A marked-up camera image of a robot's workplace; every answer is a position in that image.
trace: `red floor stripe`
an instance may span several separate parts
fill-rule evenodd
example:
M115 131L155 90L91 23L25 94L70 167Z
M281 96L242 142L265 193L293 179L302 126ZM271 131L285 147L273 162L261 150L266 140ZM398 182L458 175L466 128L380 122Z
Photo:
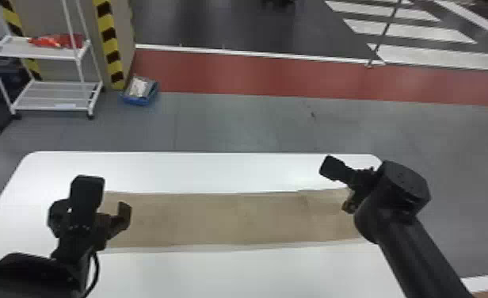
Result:
M488 71L137 50L162 91L488 105Z

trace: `concrete floor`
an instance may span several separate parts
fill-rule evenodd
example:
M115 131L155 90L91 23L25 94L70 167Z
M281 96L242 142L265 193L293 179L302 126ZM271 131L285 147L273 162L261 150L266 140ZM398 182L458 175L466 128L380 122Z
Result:
M107 93L96 114L14 121L0 136L0 192L33 151L372 153L429 180L422 222L462 277L488 274L488 107L165 93L143 108Z

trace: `dark equipment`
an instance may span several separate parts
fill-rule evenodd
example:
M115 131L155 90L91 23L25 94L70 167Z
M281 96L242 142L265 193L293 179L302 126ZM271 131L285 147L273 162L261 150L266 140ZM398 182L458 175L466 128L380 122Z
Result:
M377 171L354 170L332 156L320 174L352 190L342 209L380 246L407 298L473 297L416 217L431 200L422 176L389 161Z
M319 173L352 190L342 209L358 231L380 246L407 298L472 298L416 215L430 201L426 180L395 162L378 170L354 170L327 156ZM51 207L48 226L59 238L51 258L10 254L0 261L0 297L87 297L99 273L96 252L128 228L131 207L118 216L96 213L102 178L78 176L69 199ZM86 288L89 259L95 276Z
M54 202L48 226L59 239L50 258L28 254L8 254L0 260L0 298L87 297L97 283L100 264L97 251L108 240L129 227L132 209L120 202L118 215L97 213L104 179L77 176L68 199ZM90 259L95 272L87 288Z

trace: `brown fabric strip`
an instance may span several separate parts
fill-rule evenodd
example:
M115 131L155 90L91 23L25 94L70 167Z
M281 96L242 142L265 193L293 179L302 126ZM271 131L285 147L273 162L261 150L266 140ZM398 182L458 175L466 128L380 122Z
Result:
M270 244L355 239L341 210L347 189L287 193L106 193L100 212L132 206L132 224L109 247Z

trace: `crosswalk stripe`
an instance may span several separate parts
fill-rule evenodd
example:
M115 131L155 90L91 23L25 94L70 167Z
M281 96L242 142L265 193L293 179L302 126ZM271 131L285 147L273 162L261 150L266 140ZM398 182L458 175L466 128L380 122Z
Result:
M397 3L398 2L398 0L374 0L374 1L376 1L376 2L388 2L388 3ZM401 4L409 4L409 5L411 5L412 2L410 2L409 0L402 0L401 1Z
M346 13L363 13L369 15L377 16L390 16L392 14L392 7L384 6L369 6L365 4L347 3L339 1L326 1L327 5L335 11L346 12ZM396 17L407 18L407 19L417 19L426 21L439 21L438 18L434 17L432 14L427 13L423 10L413 10L407 8L401 8L398 10Z
M357 33L381 35L386 23L377 21L359 21L345 19L344 22ZM387 32L388 36L419 38L424 40L455 41L476 44L475 40L454 29L442 29L415 25L392 24Z
M385 63L488 70L488 54L382 44L377 52Z
M478 14L473 13L470 10L453 2L440 0L437 0L435 2L488 31L488 20L484 17L481 17Z

